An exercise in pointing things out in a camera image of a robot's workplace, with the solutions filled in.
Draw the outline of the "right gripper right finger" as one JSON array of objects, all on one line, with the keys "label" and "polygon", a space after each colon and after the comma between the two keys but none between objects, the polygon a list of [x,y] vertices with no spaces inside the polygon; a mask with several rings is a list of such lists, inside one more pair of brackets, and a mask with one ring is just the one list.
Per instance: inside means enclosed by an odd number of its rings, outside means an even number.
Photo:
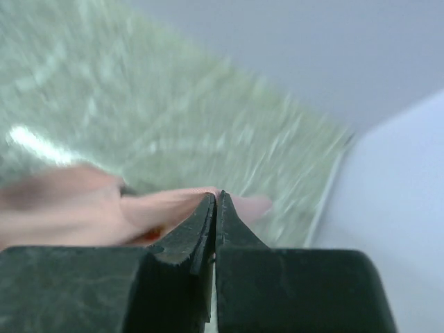
[{"label": "right gripper right finger", "polygon": [[395,332],[379,273],[358,250],[270,248],[222,192],[216,218],[220,332]]}]

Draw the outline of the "pink t shirt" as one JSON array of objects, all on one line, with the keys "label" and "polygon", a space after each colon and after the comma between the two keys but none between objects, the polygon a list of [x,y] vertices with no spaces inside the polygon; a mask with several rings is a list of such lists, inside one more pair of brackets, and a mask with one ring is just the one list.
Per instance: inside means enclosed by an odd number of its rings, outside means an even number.
[{"label": "pink t shirt", "polygon": [[216,187],[125,192],[122,178],[88,164],[50,169],[1,188],[1,248],[147,246],[192,215]]}]

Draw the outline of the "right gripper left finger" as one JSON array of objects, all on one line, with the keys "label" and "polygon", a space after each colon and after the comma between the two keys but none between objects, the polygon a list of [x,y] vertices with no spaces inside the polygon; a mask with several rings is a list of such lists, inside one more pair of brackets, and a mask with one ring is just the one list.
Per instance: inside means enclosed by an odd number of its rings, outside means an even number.
[{"label": "right gripper left finger", "polygon": [[216,199],[148,247],[20,246],[1,253],[2,332],[203,332]]}]

